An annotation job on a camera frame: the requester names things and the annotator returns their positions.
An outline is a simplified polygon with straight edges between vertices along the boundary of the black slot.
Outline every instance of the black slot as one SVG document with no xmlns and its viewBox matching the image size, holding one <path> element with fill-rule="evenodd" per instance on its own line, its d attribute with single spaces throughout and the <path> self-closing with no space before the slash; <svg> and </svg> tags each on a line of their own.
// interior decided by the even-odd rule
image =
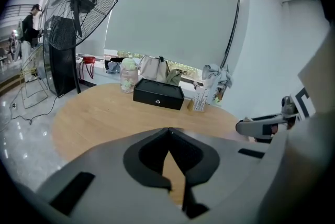
<svg viewBox="0 0 335 224">
<path fill-rule="evenodd" d="M 95 175 L 80 172 L 67 186 L 56 196 L 50 205 L 64 215 L 69 215 L 80 197 L 91 184 Z"/>
<path fill-rule="evenodd" d="M 247 155 L 247 156 L 251 156 L 251 157 L 255 157 L 258 159 L 262 159 L 263 156 L 265 155 L 264 152 L 260 152 L 260 151 L 254 151 L 254 150 L 248 150 L 248 149 L 240 149 L 238 151 L 238 153 Z"/>
</svg>

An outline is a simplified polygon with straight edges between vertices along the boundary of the black box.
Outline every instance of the black box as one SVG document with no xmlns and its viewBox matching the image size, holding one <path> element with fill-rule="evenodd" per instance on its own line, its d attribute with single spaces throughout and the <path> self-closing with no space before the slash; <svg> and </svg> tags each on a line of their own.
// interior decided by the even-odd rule
<svg viewBox="0 0 335 224">
<path fill-rule="evenodd" d="M 170 109 L 181 109 L 184 93 L 180 86 L 142 78 L 134 88 L 132 100 Z"/>
</svg>

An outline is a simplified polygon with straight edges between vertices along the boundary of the man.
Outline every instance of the man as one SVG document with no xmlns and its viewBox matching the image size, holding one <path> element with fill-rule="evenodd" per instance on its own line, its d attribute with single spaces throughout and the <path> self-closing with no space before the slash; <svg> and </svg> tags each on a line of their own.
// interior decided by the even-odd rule
<svg viewBox="0 0 335 224">
<path fill-rule="evenodd" d="M 12 35 L 8 39 L 8 42 L 9 42 L 9 53 L 12 56 L 12 61 L 14 61 L 14 55 L 15 55 L 16 46 L 17 46 L 17 38 L 13 31 L 12 31 Z"/>
<path fill-rule="evenodd" d="M 31 43 L 34 38 L 37 38 L 40 35 L 40 31 L 35 30 L 33 28 L 34 22 L 33 18 L 41 11 L 41 7 L 39 4 L 33 5 L 30 14 L 22 21 L 22 31 L 23 31 L 23 37 L 22 37 L 22 58 L 23 58 L 23 64 L 25 65 L 26 61 L 28 60 L 30 53 L 31 53 Z M 36 79 L 35 76 L 32 76 L 31 73 L 28 72 L 28 70 L 31 68 L 31 63 L 26 65 L 26 75 L 25 75 L 25 81 L 31 82 Z"/>
</svg>

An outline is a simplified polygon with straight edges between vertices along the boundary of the wooden table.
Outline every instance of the wooden table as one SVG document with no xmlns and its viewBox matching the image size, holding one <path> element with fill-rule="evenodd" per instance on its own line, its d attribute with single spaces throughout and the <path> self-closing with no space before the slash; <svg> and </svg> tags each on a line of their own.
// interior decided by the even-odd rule
<svg viewBox="0 0 335 224">
<path fill-rule="evenodd" d="M 215 137 L 245 140 L 235 132 L 237 119 L 214 106 L 205 113 L 156 107 L 135 102 L 124 94 L 119 84 L 97 85 L 69 100 L 56 114 L 52 136 L 59 154 L 71 161 L 89 148 L 135 133 L 162 127 L 180 127 Z M 184 175 L 170 153 L 164 162 L 163 175 L 171 180 L 171 197 L 182 204 Z"/>
</svg>

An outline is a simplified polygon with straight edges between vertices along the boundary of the white bag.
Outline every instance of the white bag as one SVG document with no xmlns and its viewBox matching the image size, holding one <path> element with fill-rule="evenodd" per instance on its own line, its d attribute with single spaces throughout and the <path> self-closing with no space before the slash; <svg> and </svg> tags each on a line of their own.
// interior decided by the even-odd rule
<svg viewBox="0 0 335 224">
<path fill-rule="evenodd" d="M 161 83 L 166 82 L 166 77 L 169 74 L 169 67 L 163 57 L 152 58 L 145 55 L 139 64 L 140 75 L 145 79 L 157 81 Z"/>
</svg>

